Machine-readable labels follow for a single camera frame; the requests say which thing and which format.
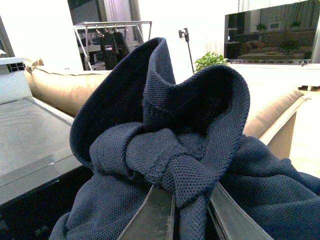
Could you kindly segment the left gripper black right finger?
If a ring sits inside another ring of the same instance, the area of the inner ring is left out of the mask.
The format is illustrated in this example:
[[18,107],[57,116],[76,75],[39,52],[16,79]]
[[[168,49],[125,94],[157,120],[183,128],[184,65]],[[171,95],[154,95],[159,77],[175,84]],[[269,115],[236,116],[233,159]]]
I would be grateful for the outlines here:
[[271,240],[218,182],[211,194],[208,211],[220,240]]

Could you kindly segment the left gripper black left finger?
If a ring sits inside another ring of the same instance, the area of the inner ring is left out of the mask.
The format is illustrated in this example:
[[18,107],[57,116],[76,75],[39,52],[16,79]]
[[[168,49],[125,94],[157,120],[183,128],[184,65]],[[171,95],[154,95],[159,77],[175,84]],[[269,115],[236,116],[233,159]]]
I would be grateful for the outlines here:
[[175,224],[175,196],[152,185],[143,204],[129,221],[119,240],[172,240]]

